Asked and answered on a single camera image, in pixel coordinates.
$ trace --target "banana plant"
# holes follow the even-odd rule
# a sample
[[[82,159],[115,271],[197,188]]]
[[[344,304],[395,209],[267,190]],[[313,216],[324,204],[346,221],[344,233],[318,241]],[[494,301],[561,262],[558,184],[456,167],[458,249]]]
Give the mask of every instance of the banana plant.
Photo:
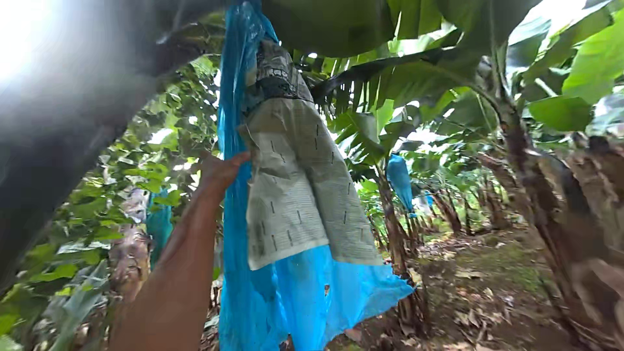
[[[616,261],[605,255],[609,248],[602,230],[581,231],[580,225],[571,227],[555,218],[554,213],[562,210],[566,218],[583,222],[583,227],[597,223],[591,211],[583,213],[587,199],[571,170],[536,148],[529,132],[584,130],[593,119],[593,106],[622,84],[624,46],[617,33],[622,32],[624,11],[619,1],[594,1],[539,52],[548,21],[534,19],[519,26],[539,2],[480,0],[458,5],[436,1],[443,18],[462,31],[456,44],[358,64],[317,84],[313,95],[317,103],[333,102],[339,111],[352,99],[356,105],[362,101],[375,109],[389,101],[395,108],[418,101],[422,122],[438,122],[438,130],[454,133],[452,137],[459,140],[494,141],[491,144],[502,151],[527,194],[532,212],[528,220],[547,245],[548,262],[570,308],[570,318],[597,330],[587,322],[588,315],[596,315],[591,300],[579,297],[587,296],[582,289],[597,286],[583,286],[579,279],[597,271],[590,265],[592,260],[603,260],[609,267]],[[460,115],[453,116],[451,103],[460,107]],[[490,132],[500,128],[500,134],[492,136],[475,125],[474,114],[461,117],[465,106],[477,106],[477,119],[487,121]],[[436,121],[441,116],[446,118]],[[504,144],[498,143],[499,137]],[[590,140],[594,143],[588,147],[594,154],[611,152],[600,138]],[[563,209],[545,175],[547,166],[566,199]],[[583,268],[575,262],[583,262]],[[615,290],[612,284],[602,286],[604,294]],[[604,346],[624,334],[618,327],[609,327],[617,325],[611,317],[616,303],[611,301],[610,311],[600,317],[607,325],[604,332],[612,337],[605,340],[601,332],[595,332],[591,342]],[[581,333],[573,330],[575,335]]]

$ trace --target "sunlight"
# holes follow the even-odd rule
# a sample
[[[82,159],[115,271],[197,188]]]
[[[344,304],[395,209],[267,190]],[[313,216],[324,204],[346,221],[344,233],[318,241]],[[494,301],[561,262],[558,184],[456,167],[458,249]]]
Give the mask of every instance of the sunlight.
[[[51,14],[46,0],[0,0],[0,81],[10,79],[24,69],[32,53],[42,42]]]
[[[524,21],[531,21],[538,16],[550,19],[552,21],[548,33],[550,37],[576,19],[581,14],[584,5],[585,0],[543,0],[529,11]]]
[[[169,134],[171,134],[173,132],[173,129],[161,129],[159,131],[157,131],[156,133],[152,134],[152,139],[149,140],[147,143],[148,144],[160,144],[163,139],[165,139],[165,137]]]

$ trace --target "brown dead leaf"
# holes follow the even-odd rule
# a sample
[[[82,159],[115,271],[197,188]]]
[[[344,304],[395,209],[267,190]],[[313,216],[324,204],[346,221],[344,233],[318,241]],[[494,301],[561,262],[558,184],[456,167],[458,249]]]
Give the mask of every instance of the brown dead leaf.
[[[476,270],[459,269],[457,272],[455,272],[455,276],[458,278],[474,279],[474,278],[483,278],[485,277],[485,274],[478,272]]]
[[[479,328],[479,321],[477,320],[477,317],[474,315],[474,310],[470,310],[470,312],[468,313],[468,320],[475,327]]]
[[[487,296],[490,300],[494,300],[494,293],[492,292],[492,289],[490,288],[485,288],[485,290],[483,290],[483,293],[485,294],[485,296]]]
[[[462,324],[465,327],[469,327],[470,326],[470,322],[469,322],[467,314],[463,314],[462,312],[455,311],[455,316],[456,316],[455,323]]]
[[[410,277],[412,277],[412,281],[414,282],[414,284],[418,285],[422,283],[422,277],[416,272],[415,269],[408,268],[407,271],[409,272]]]
[[[349,338],[352,341],[356,342],[356,344],[359,344],[360,341],[362,341],[362,331],[360,331],[360,330],[357,330],[357,329],[346,329],[344,331],[344,334],[347,336],[347,338]]]
[[[416,346],[416,339],[414,339],[414,338],[409,338],[407,340],[401,340],[401,342],[405,346],[412,346],[412,347]]]
[[[477,347],[475,348],[475,351],[494,351],[494,350],[488,349],[485,346],[477,345]]]

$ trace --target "fingers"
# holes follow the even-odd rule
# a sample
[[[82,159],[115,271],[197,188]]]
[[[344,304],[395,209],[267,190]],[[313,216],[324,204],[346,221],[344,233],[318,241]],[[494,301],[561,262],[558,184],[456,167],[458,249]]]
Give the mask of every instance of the fingers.
[[[251,152],[245,151],[245,152],[241,152],[239,154],[234,155],[234,157],[232,157],[229,160],[229,162],[236,165],[237,167],[240,167],[240,165],[249,161],[250,159],[251,159]]]

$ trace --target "ground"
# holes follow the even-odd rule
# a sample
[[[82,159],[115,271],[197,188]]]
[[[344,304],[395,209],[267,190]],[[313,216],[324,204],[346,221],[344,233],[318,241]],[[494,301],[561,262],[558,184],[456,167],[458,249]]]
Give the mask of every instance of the ground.
[[[339,335],[326,350],[575,350],[555,322],[540,281],[554,290],[550,270],[529,246],[526,229],[442,235],[420,251],[412,263],[421,265],[429,292],[430,339],[402,330],[393,309]]]

